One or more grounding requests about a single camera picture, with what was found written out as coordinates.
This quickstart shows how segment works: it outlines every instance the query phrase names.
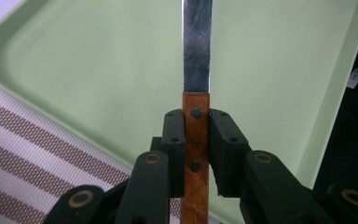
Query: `clamp jaw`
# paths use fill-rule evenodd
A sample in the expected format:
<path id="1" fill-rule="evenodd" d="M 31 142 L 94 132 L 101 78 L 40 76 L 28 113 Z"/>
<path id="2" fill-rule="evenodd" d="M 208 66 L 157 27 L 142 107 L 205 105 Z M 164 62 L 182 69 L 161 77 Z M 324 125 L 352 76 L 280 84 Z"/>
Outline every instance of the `clamp jaw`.
<path id="1" fill-rule="evenodd" d="M 185 196 L 184 130 L 182 110 L 167 113 L 162 137 L 138 157 L 131 178 L 107 192 L 70 189 L 45 223 L 169 223 L 170 198 Z M 326 197 L 316 195 L 278 157 L 253 151 L 231 116 L 216 109 L 210 110 L 208 159 L 218 194 L 241 198 L 246 223 L 358 223 L 358 190 L 332 186 Z M 192 172 L 201 169 L 208 167 L 190 164 Z"/>

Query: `light green tray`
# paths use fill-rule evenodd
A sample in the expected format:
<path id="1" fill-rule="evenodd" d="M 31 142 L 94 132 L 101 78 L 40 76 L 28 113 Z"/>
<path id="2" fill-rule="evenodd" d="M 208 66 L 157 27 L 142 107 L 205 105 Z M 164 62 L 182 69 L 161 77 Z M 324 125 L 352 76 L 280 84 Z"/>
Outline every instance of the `light green tray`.
<path id="1" fill-rule="evenodd" d="M 181 107 L 181 20 L 181 1 L 23 1 L 0 21 L 0 88 L 132 166 Z M 312 187 L 358 49 L 358 1 L 214 1 L 212 41 L 211 107 Z M 211 215 L 241 223 L 238 205 L 211 177 Z"/>

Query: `wooden handle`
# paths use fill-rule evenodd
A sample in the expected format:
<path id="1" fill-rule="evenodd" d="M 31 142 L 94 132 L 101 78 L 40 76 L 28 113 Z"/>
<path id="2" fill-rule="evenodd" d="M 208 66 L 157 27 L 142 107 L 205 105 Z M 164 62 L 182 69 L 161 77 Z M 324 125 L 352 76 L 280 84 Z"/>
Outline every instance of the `wooden handle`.
<path id="1" fill-rule="evenodd" d="M 185 197 L 181 223 L 208 223 L 209 93 L 183 93 L 186 136 Z"/>

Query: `screw hole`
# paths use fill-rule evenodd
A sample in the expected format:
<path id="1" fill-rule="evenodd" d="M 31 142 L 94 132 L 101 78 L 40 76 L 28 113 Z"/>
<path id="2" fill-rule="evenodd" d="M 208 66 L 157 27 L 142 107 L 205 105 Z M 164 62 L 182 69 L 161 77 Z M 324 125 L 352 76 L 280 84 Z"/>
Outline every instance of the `screw hole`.
<path id="1" fill-rule="evenodd" d="M 190 116 L 193 119 L 200 119 L 202 117 L 202 110 L 195 107 L 190 111 Z"/>
<path id="2" fill-rule="evenodd" d="M 190 170 L 193 172 L 193 173 L 198 173 L 199 171 L 201 171 L 202 169 L 202 166 L 201 164 L 198 162 L 198 161 L 192 161 L 191 164 L 190 164 Z"/>
<path id="3" fill-rule="evenodd" d="M 354 189 L 344 189 L 341 191 L 341 196 L 356 206 L 358 206 L 358 191 Z"/>
<path id="4" fill-rule="evenodd" d="M 270 163 L 272 162 L 272 158 L 264 153 L 257 153 L 255 154 L 255 159 L 259 162 L 263 162 L 263 163 Z"/>
<path id="5" fill-rule="evenodd" d="M 157 163 L 160 159 L 161 157 L 159 156 L 159 154 L 148 154 L 147 156 L 145 156 L 145 161 L 149 164 Z"/>
<path id="6" fill-rule="evenodd" d="M 72 195 L 68 203 L 69 206 L 78 208 L 87 205 L 92 201 L 93 198 L 94 194 L 91 190 L 81 190 L 78 193 Z"/>

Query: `knife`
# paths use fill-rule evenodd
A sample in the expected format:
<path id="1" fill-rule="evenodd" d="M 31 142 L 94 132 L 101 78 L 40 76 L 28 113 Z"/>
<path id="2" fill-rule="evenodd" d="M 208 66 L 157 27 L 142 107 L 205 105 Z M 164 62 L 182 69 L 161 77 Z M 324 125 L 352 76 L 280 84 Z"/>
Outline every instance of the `knife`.
<path id="1" fill-rule="evenodd" d="M 208 223 L 212 0 L 183 0 L 182 15 L 186 168 L 181 222 Z"/>

